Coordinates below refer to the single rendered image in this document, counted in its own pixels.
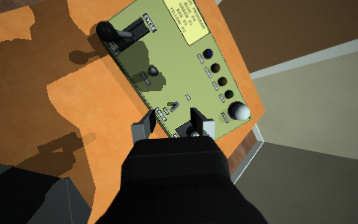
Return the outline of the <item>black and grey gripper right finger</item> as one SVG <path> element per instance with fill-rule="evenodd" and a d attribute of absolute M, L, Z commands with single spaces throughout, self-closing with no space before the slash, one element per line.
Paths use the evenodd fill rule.
<path fill-rule="evenodd" d="M 190 108 L 190 122 L 199 136 L 215 137 L 215 121 L 207 119 L 196 107 Z"/>

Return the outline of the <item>green control panel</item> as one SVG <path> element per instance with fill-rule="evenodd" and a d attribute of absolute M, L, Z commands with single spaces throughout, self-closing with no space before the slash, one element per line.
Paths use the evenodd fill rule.
<path fill-rule="evenodd" d="M 169 138 L 199 136 L 193 107 L 215 141 L 253 119 L 195 0 L 134 0 L 96 32 Z"/>

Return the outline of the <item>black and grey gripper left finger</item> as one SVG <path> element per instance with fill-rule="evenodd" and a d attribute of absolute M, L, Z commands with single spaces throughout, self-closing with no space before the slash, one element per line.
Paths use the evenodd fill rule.
<path fill-rule="evenodd" d="M 149 139 L 156 126 L 155 109 L 150 109 L 139 122 L 131 125 L 133 146 L 138 140 Z"/>

